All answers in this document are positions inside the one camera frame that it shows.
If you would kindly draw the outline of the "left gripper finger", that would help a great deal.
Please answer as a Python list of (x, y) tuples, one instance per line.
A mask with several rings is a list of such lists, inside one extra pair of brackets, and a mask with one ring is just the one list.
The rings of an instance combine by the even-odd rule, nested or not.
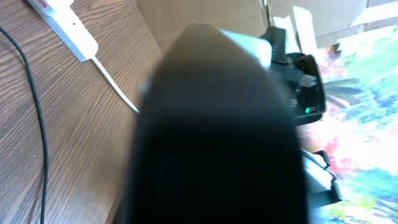
[(120, 223), (308, 223), (282, 86), (209, 24), (186, 27), (139, 113)]

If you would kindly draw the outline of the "teal Galaxy smartphone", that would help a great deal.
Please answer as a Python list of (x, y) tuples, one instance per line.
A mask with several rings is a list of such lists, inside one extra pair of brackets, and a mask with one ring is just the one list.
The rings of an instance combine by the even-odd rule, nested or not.
[(220, 29), (220, 32), (244, 49), (249, 55), (258, 59), (259, 63), (266, 70), (270, 69), (272, 60), (272, 46), (267, 40), (230, 30)]

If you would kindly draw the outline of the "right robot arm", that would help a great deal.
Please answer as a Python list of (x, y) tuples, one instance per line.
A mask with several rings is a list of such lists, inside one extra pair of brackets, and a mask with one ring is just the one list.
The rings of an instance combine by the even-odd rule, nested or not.
[[(269, 27), (261, 39), (272, 46), (271, 72), (290, 90), (291, 107), (295, 125), (319, 121), (326, 111), (326, 99), (318, 65), (312, 55), (300, 52), (287, 53), (287, 31)], [(336, 182), (336, 174), (330, 169), (330, 160), (325, 151), (302, 150), (307, 176), (310, 205), (322, 207), (343, 200)]]

